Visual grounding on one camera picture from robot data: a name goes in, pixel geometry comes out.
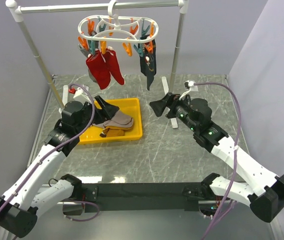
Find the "red penguin sock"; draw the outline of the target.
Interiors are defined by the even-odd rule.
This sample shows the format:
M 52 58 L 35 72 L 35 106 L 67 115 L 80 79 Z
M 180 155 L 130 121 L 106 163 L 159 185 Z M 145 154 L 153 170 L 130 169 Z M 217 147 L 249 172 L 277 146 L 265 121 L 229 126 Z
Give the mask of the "red penguin sock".
M 101 52 L 96 50 L 95 55 L 89 54 L 86 65 L 100 89 L 106 89 L 110 84 L 111 76 Z

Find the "red sock with stripes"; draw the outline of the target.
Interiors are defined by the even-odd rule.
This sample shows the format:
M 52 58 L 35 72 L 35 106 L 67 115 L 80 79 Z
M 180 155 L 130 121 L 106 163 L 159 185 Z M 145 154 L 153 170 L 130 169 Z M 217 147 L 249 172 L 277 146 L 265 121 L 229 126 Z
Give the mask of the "red sock with stripes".
M 120 85 L 124 85 L 125 84 L 125 80 L 122 76 L 120 67 L 119 67 L 119 63 L 118 63 L 118 59 L 116 56 L 116 52 L 112 47 L 108 47 L 105 51 L 105 54 L 103 55 L 107 68 L 109 70 L 109 72 L 111 73 L 111 75 L 113 76 L 113 78 L 120 84 Z

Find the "white clip hanger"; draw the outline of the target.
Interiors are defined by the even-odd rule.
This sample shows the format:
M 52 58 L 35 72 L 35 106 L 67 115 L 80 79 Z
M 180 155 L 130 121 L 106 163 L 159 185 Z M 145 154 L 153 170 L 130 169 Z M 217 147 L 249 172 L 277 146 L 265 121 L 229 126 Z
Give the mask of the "white clip hanger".
M 139 56 L 155 52 L 154 40 L 159 32 L 155 20 L 149 17 L 120 16 L 115 10 L 116 0 L 107 6 L 107 15 L 91 15 L 80 21 L 77 30 L 82 46 L 94 55 L 106 54 L 109 44 L 120 43 L 128 56 L 136 51 Z

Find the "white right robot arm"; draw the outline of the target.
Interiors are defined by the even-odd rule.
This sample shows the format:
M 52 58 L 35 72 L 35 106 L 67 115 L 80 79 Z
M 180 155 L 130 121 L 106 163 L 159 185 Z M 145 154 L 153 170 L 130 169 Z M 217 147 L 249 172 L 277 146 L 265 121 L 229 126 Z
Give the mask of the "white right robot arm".
M 244 183 L 234 182 L 211 174 L 201 187 L 204 198 L 211 200 L 215 196 L 226 196 L 249 206 L 266 223 L 272 222 L 284 208 L 284 175 L 278 176 L 242 150 L 212 121 L 212 110 L 205 99 L 190 98 L 189 95 L 181 98 L 169 92 L 162 99 L 150 102 L 150 107 L 157 117 L 168 108 L 167 118 L 183 122 L 193 132 L 199 146 L 225 162 L 244 180 Z

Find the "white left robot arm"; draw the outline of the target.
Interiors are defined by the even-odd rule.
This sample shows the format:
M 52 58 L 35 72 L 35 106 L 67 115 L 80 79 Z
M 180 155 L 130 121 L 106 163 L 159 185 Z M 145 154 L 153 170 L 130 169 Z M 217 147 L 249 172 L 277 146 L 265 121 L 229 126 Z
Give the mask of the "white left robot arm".
M 68 102 L 61 118 L 48 134 L 36 159 L 18 181 L 0 196 L 0 226 L 18 238 L 23 238 L 34 228 L 37 219 L 56 203 L 69 199 L 80 201 L 85 189 L 82 181 L 66 174 L 52 187 L 38 193 L 51 172 L 66 159 L 79 143 L 79 137 L 92 124 L 112 119 L 119 107 L 96 96 L 94 103 Z

